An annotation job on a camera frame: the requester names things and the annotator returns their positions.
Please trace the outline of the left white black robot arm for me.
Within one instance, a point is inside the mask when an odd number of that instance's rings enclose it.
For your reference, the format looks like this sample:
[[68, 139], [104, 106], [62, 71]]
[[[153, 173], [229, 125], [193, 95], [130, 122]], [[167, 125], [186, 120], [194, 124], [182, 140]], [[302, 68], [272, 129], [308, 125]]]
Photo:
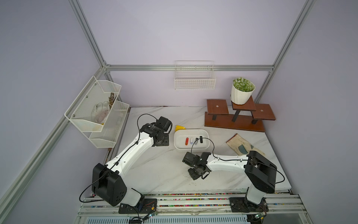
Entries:
[[155, 122], [139, 127], [137, 136], [129, 146], [106, 164], [99, 163], [94, 167], [92, 192], [111, 206], [121, 203], [141, 210], [145, 196], [126, 186], [124, 177], [146, 150], [151, 147], [168, 146], [171, 130], [172, 122], [162, 116]]

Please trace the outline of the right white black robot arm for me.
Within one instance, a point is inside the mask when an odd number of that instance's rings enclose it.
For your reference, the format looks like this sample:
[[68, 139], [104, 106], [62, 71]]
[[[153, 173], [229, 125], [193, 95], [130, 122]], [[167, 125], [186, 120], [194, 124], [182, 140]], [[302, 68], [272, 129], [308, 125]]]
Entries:
[[251, 181], [245, 197], [250, 204], [259, 205], [266, 194], [273, 194], [276, 189], [277, 166], [257, 151], [243, 156], [186, 152], [182, 162], [190, 167], [188, 172], [193, 180], [204, 180], [213, 171], [245, 174]]

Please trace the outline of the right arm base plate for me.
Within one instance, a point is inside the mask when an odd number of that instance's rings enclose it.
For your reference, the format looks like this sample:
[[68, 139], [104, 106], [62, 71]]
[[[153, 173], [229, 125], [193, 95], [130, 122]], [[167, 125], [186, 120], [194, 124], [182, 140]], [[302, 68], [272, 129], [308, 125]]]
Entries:
[[250, 213], [267, 212], [269, 210], [265, 198], [259, 204], [255, 204], [243, 197], [231, 197], [229, 204], [232, 212]]

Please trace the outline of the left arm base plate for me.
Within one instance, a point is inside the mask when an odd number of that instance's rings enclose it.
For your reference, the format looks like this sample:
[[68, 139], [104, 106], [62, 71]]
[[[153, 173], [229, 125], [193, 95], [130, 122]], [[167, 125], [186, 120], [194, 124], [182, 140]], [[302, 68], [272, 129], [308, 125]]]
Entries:
[[119, 214], [140, 214], [146, 215], [157, 210], [158, 200], [156, 198], [145, 198], [136, 206], [121, 203], [118, 209]]

